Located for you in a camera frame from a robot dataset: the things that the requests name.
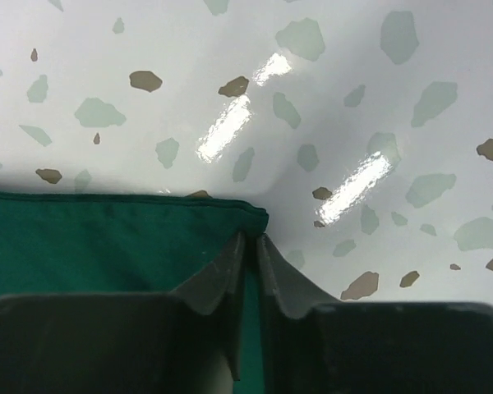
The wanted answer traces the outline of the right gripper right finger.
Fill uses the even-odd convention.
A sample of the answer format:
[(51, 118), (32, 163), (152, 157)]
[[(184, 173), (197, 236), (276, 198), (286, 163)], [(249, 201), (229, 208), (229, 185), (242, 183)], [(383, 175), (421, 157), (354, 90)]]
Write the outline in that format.
[(268, 393), (493, 393), (493, 307), (342, 302), (256, 243)]

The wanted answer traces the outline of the green surgical cloth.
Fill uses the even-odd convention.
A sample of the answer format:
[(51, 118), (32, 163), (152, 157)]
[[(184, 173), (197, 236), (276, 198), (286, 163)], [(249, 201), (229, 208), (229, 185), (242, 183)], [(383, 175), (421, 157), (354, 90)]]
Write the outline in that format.
[(171, 291), (268, 221), (238, 200), (0, 192), (0, 297)]

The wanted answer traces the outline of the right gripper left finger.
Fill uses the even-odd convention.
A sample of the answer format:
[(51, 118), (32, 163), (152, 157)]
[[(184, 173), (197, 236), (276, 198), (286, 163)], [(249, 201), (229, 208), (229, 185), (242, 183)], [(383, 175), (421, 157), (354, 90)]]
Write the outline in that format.
[(247, 239), (171, 291), (0, 297), (0, 393), (230, 393)]

